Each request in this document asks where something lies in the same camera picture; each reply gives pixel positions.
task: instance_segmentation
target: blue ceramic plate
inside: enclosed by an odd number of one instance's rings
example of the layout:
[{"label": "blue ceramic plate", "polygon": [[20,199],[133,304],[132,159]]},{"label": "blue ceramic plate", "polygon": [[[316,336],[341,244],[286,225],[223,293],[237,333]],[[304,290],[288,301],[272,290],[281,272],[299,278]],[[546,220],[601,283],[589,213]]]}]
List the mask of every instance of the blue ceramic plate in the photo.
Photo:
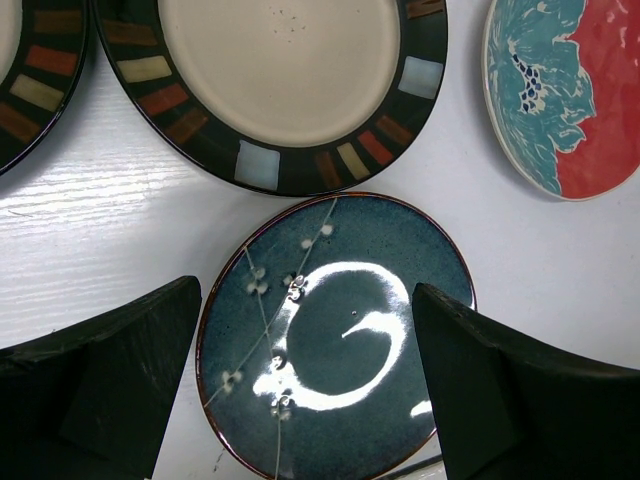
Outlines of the blue ceramic plate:
[{"label": "blue ceramic plate", "polygon": [[435,424],[418,282],[475,306],[449,237],[392,198],[314,199],[251,236],[198,334],[200,398],[227,448],[265,477],[305,480],[375,477],[419,450]]}]

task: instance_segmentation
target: orange rectangle tile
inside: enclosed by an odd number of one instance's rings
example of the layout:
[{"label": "orange rectangle tile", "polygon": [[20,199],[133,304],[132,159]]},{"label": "orange rectangle tile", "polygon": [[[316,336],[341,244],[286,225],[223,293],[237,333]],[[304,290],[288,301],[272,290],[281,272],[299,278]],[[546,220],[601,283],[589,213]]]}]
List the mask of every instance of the orange rectangle tile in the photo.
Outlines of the orange rectangle tile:
[{"label": "orange rectangle tile", "polygon": [[329,189],[336,189],[342,186],[342,180],[336,166],[333,164],[333,158],[329,152],[318,153],[315,156],[316,166],[320,171],[324,184]]},{"label": "orange rectangle tile", "polygon": [[380,165],[388,165],[393,160],[393,154],[378,141],[373,133],[369,131],[364,132],[358,137],[358,140],[360,140],[365,150],[369,152]]},{"label": "orange rectangle tile", "polygon": [[0,103],[0,128],[24,144],[30,143],[41,130],[40,125],[6,103]]},{"label": "orange rectangle tile", "polygon": [[444,12],[444,0],[414,0],[407,5],[409,19]]},{"label": "orange rectangle tile", "polygon": [[409,146],[409,144],[413,140],[413,134],[409,130],[386,115],[378,120],[376,126],[387,137],[389,137],[394,142],[402,145],[403,147]]},{"label": "orange rectangle tile", "polygon": [[201,110],[194,108],[167,128],[165,133],[177,145],[181,145],[193,137],[208,121],[209,118]]},{"label": "orange rectangle tile", "polygon": [[68,35],[82,32],[80,10],[37,10],[34,20],[36,33]]},{"label": "orange rectangle tile", "polygon": [[158,44],[153,29],[148,25],[136,25],[113,20],[105,20],[103,25],[107,40],[110,43],[138,45],[141,47],[154,47]]},{"label": "orange rectangle tile", "polygon": [[78,55],[33,45],[25,61],[30,67],[70,77],[76,71]]},{"label": "orange rectangle tile", "polygon": [[148,115],[159,115],[167,110],[177,107],[189,99],[189,95],[178,83],[150,93],[138,100],[142,109]]}]

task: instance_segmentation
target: plate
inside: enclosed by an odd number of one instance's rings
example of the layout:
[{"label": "plate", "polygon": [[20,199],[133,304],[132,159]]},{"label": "plate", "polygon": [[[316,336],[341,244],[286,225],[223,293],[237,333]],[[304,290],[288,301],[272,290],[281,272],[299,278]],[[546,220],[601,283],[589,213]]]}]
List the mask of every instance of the plate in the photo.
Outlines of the plate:
[{"label": "plate", "polygon": [[93,1],[151,125],[263,193],[317,195],[382,171],[421,131],[444,73],[444,0]]},{"label": "plate", "polygon": [[309,480],[372,478],[423,447],[435,423],[411,314],[418,282],[475,307],[451,239],[389,197],[313,199],[254,233],[197,339],[200,399],[226,448],[266,478]]},{"label": "plate", "polygon": [[51,130],[75,90],[89,38],[82,0],[0,2],[0,174]]},{"label": "plate", "polygon": [[543,191],[586,200],[640,164],[633,0],[494,0],[484,89],[498,139]]}]

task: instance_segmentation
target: cream plate center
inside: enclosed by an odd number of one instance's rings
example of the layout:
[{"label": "cream plate center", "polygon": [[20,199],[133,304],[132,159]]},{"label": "cream plate center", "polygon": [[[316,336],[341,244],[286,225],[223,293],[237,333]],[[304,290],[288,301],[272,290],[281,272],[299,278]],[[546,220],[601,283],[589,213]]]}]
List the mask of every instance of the cream plate center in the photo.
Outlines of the cream plate center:
[{"label": "cream plate center", "polygon": [[0,83],[18,52],[22,31],[22,1],[0,0]]},{"label": "cream plate center", "polygon": [[396,0],[159,0],[180,75],[226,124],[274,145],[337,140],[380,106],[400,50]]}]

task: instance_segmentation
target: white table surface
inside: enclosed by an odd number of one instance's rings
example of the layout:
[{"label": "white table surface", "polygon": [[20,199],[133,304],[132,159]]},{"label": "white table surface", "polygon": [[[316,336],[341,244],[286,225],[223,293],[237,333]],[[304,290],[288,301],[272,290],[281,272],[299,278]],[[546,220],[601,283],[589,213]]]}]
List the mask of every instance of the white table surface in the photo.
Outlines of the white table surface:
[{"label": "white table surface", "polygon": [[[482,313],[640,368],[640,175],[585,203],[530,187],[485,109],[479,65],[489,0],[448,5],[449,58],[434,113],[409,151],[357,190],[432,215],[461,249]],[[94,38],[59,124],[0,177],[0,348],[184,274],[197,275],[206,297],[236,247],[299,201],[241,190],[181,157],[138,114]],[[221,451],[198,399],[192,349],[154,480],[255,478],[229,454],[219,459]],[[443,478],[435,470],[430,478]]]}]

